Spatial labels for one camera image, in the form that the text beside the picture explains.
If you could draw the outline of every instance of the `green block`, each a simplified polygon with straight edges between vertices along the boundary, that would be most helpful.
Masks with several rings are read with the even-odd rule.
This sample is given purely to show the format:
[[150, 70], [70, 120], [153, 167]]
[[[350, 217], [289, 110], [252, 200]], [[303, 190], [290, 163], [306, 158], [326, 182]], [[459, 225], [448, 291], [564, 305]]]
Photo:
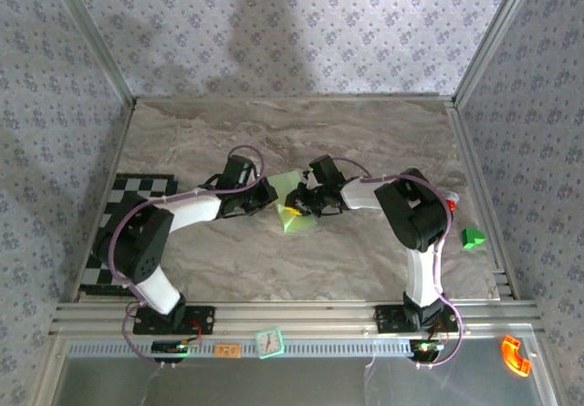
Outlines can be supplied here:
[[310, 228], [317, 224], [314, 216], [296, 216], [287, 212], [284, 208], [284, 202], [287, 195], [298, 187], [300, 175], [298, 172], [281, 173], [279, 175], [268, 176], [267, 181], [276, 189], [276, 210], [282, 222], [284, 233], [299, 231]]
[[471, 249], [474, 246], [480, 245], [486, 240], [485, 234], [476, 228], [465, 228], [462, 233], [463, 248]]

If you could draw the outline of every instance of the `green clock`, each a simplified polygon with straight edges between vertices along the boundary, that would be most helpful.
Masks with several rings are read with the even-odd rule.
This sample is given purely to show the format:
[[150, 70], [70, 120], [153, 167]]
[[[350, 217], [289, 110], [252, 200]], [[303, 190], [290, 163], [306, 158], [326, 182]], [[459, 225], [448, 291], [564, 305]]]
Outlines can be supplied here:
[[284, 353], [284, 340], [278, 327], [258, 331], [255, 334], [255, 346], [260, 359], [272, 358]]

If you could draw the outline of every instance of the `green triangular block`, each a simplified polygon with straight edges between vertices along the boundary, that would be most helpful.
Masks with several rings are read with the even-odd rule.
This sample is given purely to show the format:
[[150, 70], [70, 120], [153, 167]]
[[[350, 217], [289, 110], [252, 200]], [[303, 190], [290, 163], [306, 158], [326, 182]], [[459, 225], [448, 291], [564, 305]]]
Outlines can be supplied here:
[[476, 228], [465, 228], [462, 233], [463, 248], [470, 249], [486, 240], [485, 234]]

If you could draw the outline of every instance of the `small yellow object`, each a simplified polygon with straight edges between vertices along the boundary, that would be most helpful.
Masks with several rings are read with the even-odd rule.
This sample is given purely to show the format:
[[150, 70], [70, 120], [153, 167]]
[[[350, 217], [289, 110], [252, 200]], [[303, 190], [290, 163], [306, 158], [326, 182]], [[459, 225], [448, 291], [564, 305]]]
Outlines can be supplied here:
[[216, 358], [239, 359], [241, 358], [241, 344], [217, 344], [214, 355]]
[[296, 208], [284, 207], [284, 210], [286, 210], [289, 213], [295, 214], [296, 216], [301, 216], [302, 215], [302, 213], [299, 212]]

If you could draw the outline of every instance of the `orange curved block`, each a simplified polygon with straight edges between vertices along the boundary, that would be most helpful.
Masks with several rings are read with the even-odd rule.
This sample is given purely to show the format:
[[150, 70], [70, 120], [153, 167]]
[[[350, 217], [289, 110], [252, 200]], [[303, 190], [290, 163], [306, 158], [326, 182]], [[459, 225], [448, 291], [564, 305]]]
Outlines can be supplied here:
[[501, 343], [503, 361], [517, 375], [527, 377], [531, 371], [531, 362], [519, 356], [521, 342], [511, 336], [505, 336]]

